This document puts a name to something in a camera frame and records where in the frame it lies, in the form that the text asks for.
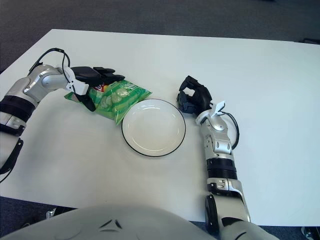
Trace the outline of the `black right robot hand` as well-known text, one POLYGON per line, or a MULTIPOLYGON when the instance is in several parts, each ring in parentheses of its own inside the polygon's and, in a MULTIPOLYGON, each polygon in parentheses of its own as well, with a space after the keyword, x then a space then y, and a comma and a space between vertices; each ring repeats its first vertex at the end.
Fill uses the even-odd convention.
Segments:
POLYGON ((209 110, 212 100, 209 90, 200 84, 195 78, 188 75, 182 82, 179 93, 177 95, 178 109, 186 114, 199 115, 202 112, 209 110), (188 88, 194 90, 193 95, 188 95, 184 90, 188 88))

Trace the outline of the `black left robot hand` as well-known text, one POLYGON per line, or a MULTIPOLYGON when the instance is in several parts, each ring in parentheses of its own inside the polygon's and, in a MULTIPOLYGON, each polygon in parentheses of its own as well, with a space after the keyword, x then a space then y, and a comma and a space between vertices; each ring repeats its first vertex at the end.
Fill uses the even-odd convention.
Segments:
POLYGON ((71 68, 75 74, 75 78, 85 84, 89 85, 89 88, 85 95, 74 94, 76 99, 84 104, 84 106, 94 112, 96 106, 91 97, 89 97, 89 90, 91 88, 100 88, 108 86, 114 82, 119 82, 125 79, 125 76, 120 74, 114 74, 115 70, 104 67, 89 67, 89 66, 77 66, 71 68))

